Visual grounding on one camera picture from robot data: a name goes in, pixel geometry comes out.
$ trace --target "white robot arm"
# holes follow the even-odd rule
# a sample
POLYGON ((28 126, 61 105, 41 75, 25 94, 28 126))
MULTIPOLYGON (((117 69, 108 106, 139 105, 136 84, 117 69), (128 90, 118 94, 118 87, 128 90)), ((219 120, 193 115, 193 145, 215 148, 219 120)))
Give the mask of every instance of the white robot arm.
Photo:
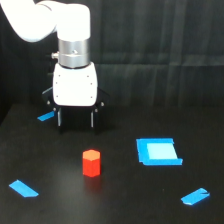
POLYGON ((97 99, 97 75, 90 62, 90 11, 80 4, 55 1, 0 0, 15 32, 37 42, 57 32, 59 51, 53 78, 54 102, 61 106, 92 106, 97 99))

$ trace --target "blue flat piece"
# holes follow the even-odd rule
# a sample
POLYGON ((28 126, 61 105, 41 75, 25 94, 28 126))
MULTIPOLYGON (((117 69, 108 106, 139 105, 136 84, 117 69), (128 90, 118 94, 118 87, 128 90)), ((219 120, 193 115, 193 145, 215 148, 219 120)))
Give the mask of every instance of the blue flat piece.
POLYGON ((37 192, 32 190, 30 187, 17 180, 9 185, 13 190, 21 194, 23 197, 36 197, 38 195, 37 192))
POLYGON ((44 114, 44 115, 38 117, 37 119, 40 120, 40 121, 45 121, 45 120, 50 119, 52 117, 54 117, 54 111, 52 111, 50 113, 47 113, 47 114, 44 114))
POLYGON ((183 159, 149 159, 144 160, 143 164, 147 166, 180 166, 183 159))
POLYGON ((174 144, 174 141, 172 138, 141 138, 137 139, 142 143, 171 143, 174 144))
POLYGON ((181 198, 181 201, 186 205, 194 205, 195 203, 207 198, 209 195, 210 194, 204 188, 200 188, 181 198))
POLYGON ((139 162, 147 166, 182 165, 173 144, 172 138, 137 139, 139 162))

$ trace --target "black background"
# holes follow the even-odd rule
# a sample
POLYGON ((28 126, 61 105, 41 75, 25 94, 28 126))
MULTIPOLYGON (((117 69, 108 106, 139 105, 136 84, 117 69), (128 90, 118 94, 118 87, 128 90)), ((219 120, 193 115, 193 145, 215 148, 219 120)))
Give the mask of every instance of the black background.
MULTIPOLYGON (((112 105, 223 106, 222 0, 83 0, 91 11, 91 60, 112 105)), ((0 9, 0 95, 42 103, 51 86, 52 34, 21 40, 0 9)))

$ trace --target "black table surface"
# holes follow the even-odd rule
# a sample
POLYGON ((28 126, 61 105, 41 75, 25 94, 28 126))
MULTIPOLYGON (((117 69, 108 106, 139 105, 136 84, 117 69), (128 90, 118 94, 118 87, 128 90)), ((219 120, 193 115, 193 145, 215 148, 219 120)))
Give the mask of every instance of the black table surface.
POLYGON ((1 224, 224 223, 224 108, 111 107, 101 132, 89 128, 88 110, 66 109, 40 122, 46 108, 13 105, 0 126, 1 224), (173 138, 182 166, 144 166, 136 139, 173 138), (102 174, 82 174, 82 152, 101 152, 102 174), (20 180, 39 195, 23 198, 20 180), (205 188, 210 197, 181 198, 205 188))

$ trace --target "red hexagonal prism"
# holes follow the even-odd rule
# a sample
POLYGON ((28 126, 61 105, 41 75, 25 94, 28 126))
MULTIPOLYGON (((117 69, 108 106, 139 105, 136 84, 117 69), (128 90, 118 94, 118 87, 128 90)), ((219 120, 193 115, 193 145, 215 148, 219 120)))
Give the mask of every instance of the red hexagonal prism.
POLYGON ((83 175, 95 177, 100 175, 100 152, 88 150, 82 154, 83 175))

